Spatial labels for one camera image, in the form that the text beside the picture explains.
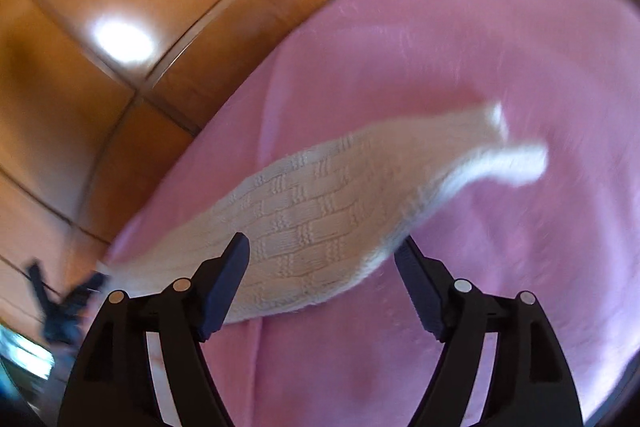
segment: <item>white knitted fabric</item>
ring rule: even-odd
[[[130,296],[156,293],[244,232],[251,260],[227,322],[317,304],[362,281],[466,184],[512,185],[546,168],[542,144],[510,144],[499,105],[383,121],[280,159],[111,267]]]

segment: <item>black object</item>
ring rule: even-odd
[[[586,427],[631,427],[640,424],[640,353],[627,364],[613,393],[589,418]]]
[[[73,288],[60,304],[47,295],[40,264],[34,261],[27,269],[31,286],[44,316],[42,336],[49,344],[77,345],[82,340],[79,314],[87,305],[89,297],[100,290],[107,277],[94,272],[84,283]]]
[[[445,343],[410,427],[460,427],[490,332],[498,333],[494,372],[476,426],[582,427],[574,380],[532,293],[484,295],[422,256],[411,237],[396,251],[396,266],[422,325]]]
[[[153,389],[146,331],[160,333],[164,365],[183,427],[233,427],[199,343],[223,324],[249,262],[249,243],[234,236],[222,257],[200,265],[157,295],[110,294],[69,379],[58,427],[164,426]],[[460,427],[476,379],[484,335],[498,349],[482,427],[582,427],[566,360],[538,302],[484,295],[454,281],[442,263],[408,238],[396,263],[426,330],[445,343],[410,427]]]
[[[58,427],[166,425],[153,388],[147,331],[160,333],[182,427],[232,427],[199,343],[222,327],[248,264],[249,241],[236,233],[222,256],[202,263],[191,280],[133,299],[112,292],[79,351]]]

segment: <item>metal screw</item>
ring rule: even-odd
[[[189,279],[178,279],[174,282],[174,290],[177,292],[186,292],[191,288],[191,281]]]
[[[453,283],[453,288],[458,290],[460,293],[469,293],[473,288],[473,285],[466,279],[457,279]]]
[[[122,302],[124,300],[124,292],[121,292],[120,290],[116,290],[114,292],[111,292],[109,294],[109,302],[111,304],[118,304],[119,302]]]
[[[532,304],[536,303],[536,296],[533,295],[533,293],[531,292],[522,292],[520,294],[520,300],[525,304],[528,304],[529,306],[531,306]]]

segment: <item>knitted cloth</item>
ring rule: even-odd
[[[157,293],[241,231],[251,258],[226,321],[295,311],[358,284],[470,182],[520,185],[545,168],[543,145],[508,142],[499,105],[383,121],[245,179],[144,255],[110,267],[111,286]]]

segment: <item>pink fabric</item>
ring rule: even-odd
[[[420,229],[422,251],[482,290],[537,293],[585,414],[640,346],[640,17],[625,0],[334,0],[213,118],[111,250],[141,253],[249,174],[373,121],[503,103],[544,139],[543,180],[482,182]],[[304,311],[204,346],[238,427],[405,426],[440,345],[392,262]],[[483,360],[468,421],[481,411]]]

